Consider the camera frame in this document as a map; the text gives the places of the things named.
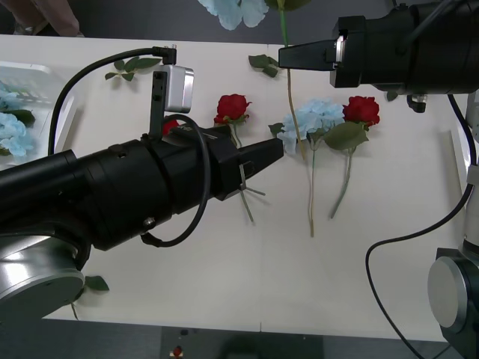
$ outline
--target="screw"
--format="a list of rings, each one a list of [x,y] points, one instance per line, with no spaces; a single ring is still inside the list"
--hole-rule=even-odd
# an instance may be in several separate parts
[[[155,218],[148,217],[143,221],[143,226],[150,228],[155,224]]]

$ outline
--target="black power cord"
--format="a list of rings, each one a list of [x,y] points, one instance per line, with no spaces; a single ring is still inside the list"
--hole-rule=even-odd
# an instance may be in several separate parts
[[[163,58],[164,64],[167,64],[167,62],[174,64],[176,63],[176,58],[168,58],[174,55],[171,50],[172,49],[164,47],[150,47],[146,49],[136,49],[122,52],[120,54],[103,58],[102,60],[98,60],[97,62],[93,62],[92,64],[86,66],[86,68],[81,70],[79,73],[74,75],[74,77],[72,77],[71,80],[69,80],[65,87],[61,90],[60,94],[58,95],[57,102],[55,103],[55,107],[53,108],[52,122],[50,123],[50,133],[48,140],[48,156],[52,155],[55,152],[55,138],[57,132],[58,118],[60,117],[60,111],[61,107],[63,106],[63,102],[67,98],[67,95],[71,91],[73,86],[75,86],[81,79],[83,79],[87,74],[91,73],[92,71],[99,69],[105,65],[113,64],[114,62],[123,60],[125,58],[134,58],[135,56],[152,55]]]
[[[466,122],[466,119],[464,118],[463,114],[461,113],[460,109],[459,109],[459,106],[457,105],[457,102],[456,100],[454,99],[454,96],[453,95],[448,95],[448,98],[449,98],[449,102],[451,103],[451,106],[452,106],[452,109],[454,110],[454,113],[456,114],[457,116],[457,119],[461,125],[461,127],[463,128],[463,131],[464,133],[466,134],[466,138],[467,138],[467,143],[468,143],[468,146],[469,146],[469,153],[470,153],[470,156],[471,156],[471,165],[476,165],[477,164],[477,154],[476,154],[476,146],[475,146],[475,143],[474,143],[474,138],[472,137],[472,133],[471,133],[471,130],[469,129],[469,125],[467,124]],[[382,302],[381,300],[379,299],[379,296],[377,295],[377,291],[376,291],[376,287],[374,286],[374,283],[373,283],[373,278],[371,277],[371,272],[370,272],[370,268],[369,268],[369,258],[370,258],[370,255],[371,253],[373,253],[373,251],[382,246],[382,245],[388,245],[390,243],[398,243],[398,242],[403,242],[403,241],[407,241],[409,239],[414,239],[414,238],[417,238],[419,236],[423,236],[424,234],[428,234],[434,230],[437,230],[438,228],[440,228],[442,225],[448,223],[452,218],[454,218],[455,215],[457,215],[457,213],[460,212],[460,210],[465,206],[465,204],[467,203],[467,200],[469,199],[469,196],[471,195],[472,193],[472,189],[473,189],[473,185],[470,185],[468,184],[466,186],[466,190],[464,191],[464,194],[463,196],[461,197],[459,203],[454,207],[454,209],[451,211],[451,213],[449,213],[448,215],[446,215],[441,221],[437,222],[436,224],[433,224],[432,226],[424,229],[424,230],[420,230],[419,232],[416,232],[416,233],[413,233],[413,234],[409,234],[408,236],[404,236],[404,237],[398,237],[398,238],[394,238],[394,239],[388,239],[388,240],[385,240],[385,241],[381,241],[381,242],[377,242],[375,243],[374,245],[370,246],[369,249],[367,250],[366,252],[366,274],[367,274],[367,280],[369,280],[369,285],[371,287],[371,290],[373,291],[373,295],[374,295],[374,298],[376,299],[376,302],[377,304],[379,305],[379,308],[380,310],[382,311],[382,314],[384,314],[384,317],[388,320],[389,324],[391,325],[391,327],[394,329],[394,331],[396,332],[396,334],[399,336],[399,338],[401,338],[401,340],[403,341],[403,343],[409,348],[409,350],[414,353],[414,355],[416,357],[418,357],[419,359],[424,359],[424,357],[411,345],[411,343],[403,336],[403,334],[400,332],[400,330],[397,328],[397,326],[395,325],[395,323],[392,321],[391,317],[388,315],[388,312],[386,311],[386,309],[384,308],[384,306],[382,305]]]
[[[176,50],[172,52],[172,49],[162,48],[162,47],[153,47],[153,48],[147,48],[147,49],[136,49],[132,51],[126,51],[120,54],[110,56],[108,58],[104,58],[102,60],[98,60],[97,62],[94,62],[86,66],[86,68],[84,68],[79,73],[74,75],[74,77],[72,77],[71,80],[69,80],[68,83],[65,85],[63,90],[61,90],[60,95],[58,96],[57,102],[55,103],[55,107],[53,109],[52,122],[50,124],[49,143],[48,143],[49,156],[52,155],[55,151],[56,130],[57,130],[58,118],[60,116],[61,107],[63,106],[63,102],[67,98],[68,93],[71,91],[73,86],[75,86],[75,84],[78,83],[78,81],[83,79],[87,74],[91,73],[92,71],[96,69],[99,69],[102,66],[112,64],[116,61],[123,60],[125,58],[133,58],[135,56],[154,55],[157,57],[163,57],[164,64],[175,64],[176,63],[175,54],[176,54]],[[210,186],[211,186],[210,154],[208,153],[207,142],[206,142],[206,139],[204,138],[203,132],[201,131],[201,129],[198,127],[198,125],[196,124],[194,120],[192,120],[190,117],[187,117],[183,114],[173,114],[171,116],[165,117],[165,119],[163,119],[162,121],[162,125],[172,120],[181,120],[183,122],[188,123],[198,134],[198,140],[199,140],[200,148],[201,148],[201,155],[203,157],[204,186],[203,186],[203,193],[201,194],[200,204],[198,206],[198,211],[196,212],[196,215],[193,218],[192,223],[176,239],[173,239],[169,242],[163,242],[161,239],[156,238],[150,233],[145,233],[141,235],[141,239],[143,240],[144,243],[148,245],[154,245],[155,247],[164,247],[164,248],[173,247],[175,245],[180,244],[193,232],[193,230],[195,230],[195,228],[198,226],[198,223],[201,220],[201,217],[204,214],[204,210],[206,209],[207,202],[210,198]]]
[[[198,127],[196,122],[185,116],[184,114],[172,114],[170,116],[165,117],[162,122],[162,127],[165,126],[167,122],[172,120],[180,120],[188,123],[197,133],[198,139],[200,141],[200,148],[201,148],[201,155],[203,156],[203,193],[201,194],[200,204],[198,206],[198,211],[196,211],[196,215],[193,218],[192,222],[186,228],[186,230],[181,233],[176,239],[172,239],[171,241],[164,242],[161,239],[156,238],[153,234],[146,232],[145,234],[141,235],[141,240],[143,243],[147,245],[153,245],[158,248],[170,248],[174,247],[175,245],[179,245],[182,241],[189,237],[192,234],[193,230],[198,226],[200,223],[201,217],[203,217],[204,210],[207,207],[208,199],[210,199],[210,186],[211,186],[211,164],[210,164],[210,154],[208,153],[208,147],[206,139],[203,136],[203,132]]]
[[[417,28],[415,28],[411,34],[407,35],[404,37],[404,39],[401,41],[400,45],[397,47],[397,51],[400,54],[405,54],[407,49],[414,43],[418,37],[424,33],[424,31],[429,28],[437,19],[440,17],[448,14],[452,10],[454,10],[456,7],[450,7],[448,11],[445,11],[449,5],[452,3],[456,2],[456,0],[442,0],[439,5],[433,10],[432,13],[429,14],[429,16],[424,19]]]

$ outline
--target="red rose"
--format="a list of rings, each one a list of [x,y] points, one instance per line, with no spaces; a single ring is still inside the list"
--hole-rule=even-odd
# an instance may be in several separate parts
[[[228,123],[229,117],[230,120],[238,120],[242,117],[246,108],[251,102],[246,102],[246,97],[243,95],[224,95],[218,102],[218,114],[215,117],[215,123]]]
[[[165,124],[163,124],[163,135],[166,136],[170,133],[170,130],[174,127],[178,127],[180,124],[176,120],[171,120]]]
[[[374,97],[350,97],[349,105],[343,109],[345,121],[364,122],[368,127],[379,123],[378,113],[379,105]]]

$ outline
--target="light blue hydrangea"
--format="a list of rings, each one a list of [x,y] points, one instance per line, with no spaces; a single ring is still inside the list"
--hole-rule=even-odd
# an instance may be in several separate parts
[[[9,92],[0,82],[0,110],[17,110],[19,108],[19,100],[16,93]]]
[[[241,20],[249,28],[257,26],[269,8],[264,0],[199,0],[200,4],[227,30],[234,30]]]
[[[25,157],[28,150],[33,150],[25,124],[12,114],[0,113],[0,147],[9,150],[14,157]]]
[[[343,106],[330,99],[312,99],[296,109],[295,113],[302,140],[306,139],[308,133],[318,129],[328,132],[332,127],[344,122]],[[283,141],[286,153],[292,155],[296,153],[296,129],[291,114],[284,118],[282,129],[284,132],[278,133],[277,137]]]

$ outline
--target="flower stem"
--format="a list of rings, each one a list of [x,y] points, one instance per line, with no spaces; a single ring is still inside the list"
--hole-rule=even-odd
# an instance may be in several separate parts
[[[350,148],[350,149],[348,149],[348,151],[347,151],[348,160],[347,160],[346,179],[344,180],[343,188],[341,189],[341,193],[340,193],[340,195],[339,195],[339,198],[338,198],[338,200],[336,201],[335,206],[332,208],[331,215],[329,216],[331,219],[333,219],[333,218],[335,217],[336,212],[337,212],[338,209],[339,209],[339,205],[341,204],[341,201],[343,200],[344,195],[346,194],[347,185],[349,184],[349,182],[350,182],[350,177],[351,177],[351,164],[352,164],[352,162],[353,162],[353,154],[354,154],[354,151],[356,151],[356,147]]]
[[[286,47],[288,47],[287,41],[287,28],[286,28],[286,13],[284,10],[279,11],[279,16],[281,18],[281,33],[283,34],[283,42]]]
[[[240,191],[239,194],[241,194],[241,199],[242,203],[245,205],[246,212],[248,213],[249,220],[254,223],[253,215],[251,214],[251,210],[249,209],[248,202],[246,202],[246,197],[243,191]]]
[[[75,316],[75,319],[80,320],[80,319],[78,319],[78,315],[76,314],[75,304],[71,303],[70,306],[72,307],[73,315]]]
[[[241,143],[240,137],[238,136],[237,125],[236,125],[235,123],[233,124],[233,132],[234,132],[234,137],[237,138],[237,143],[238,143],[238,145],[239,145],[238,148],[241,148],[241,147],[242,147],[242,143]]]
[[[314,160],[316,157],[316,151],[313,150],[313,171],[311,175],[311,205],[309,207],[309,225],[311,229],[311,238],[314,238]]]
[[[287,27],[286,27],[286,14],[284,10],[279,11],[280,19],[281,19],[281,33],[283,34],[283,42],[284,46],[288,47],[288,40],[287,40]],[[290,103],[290,110],[291,115],[293,115],[293,122],[294,128],[296,130],[296,138],[298,139],[299,150],[301,151],[301,156],[303,161],[306,161],[306,151],[303,143],[301,141],[301,135],[299,134],[299,127],[298,127],[298,120],[296,119],[296,114],[294,112],[294,105],[293,105],[293,90],[291,84],[291,70],[287,69],[287,97]]]

